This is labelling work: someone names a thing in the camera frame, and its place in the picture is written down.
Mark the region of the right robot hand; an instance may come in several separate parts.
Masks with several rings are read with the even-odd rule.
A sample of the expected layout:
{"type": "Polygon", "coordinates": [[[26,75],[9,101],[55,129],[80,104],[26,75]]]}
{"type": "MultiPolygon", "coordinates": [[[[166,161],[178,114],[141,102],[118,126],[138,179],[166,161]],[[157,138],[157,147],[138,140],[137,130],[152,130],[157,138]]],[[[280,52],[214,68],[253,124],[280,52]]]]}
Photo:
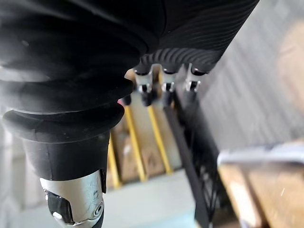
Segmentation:
{"type": "Polygon", "coordinates": [[[50,214],[65,228],[104,220],[110,130],[119,99],[159,64],[218,63],[256,0],[3,0],[0,103],[23,141],[50,214]]]}

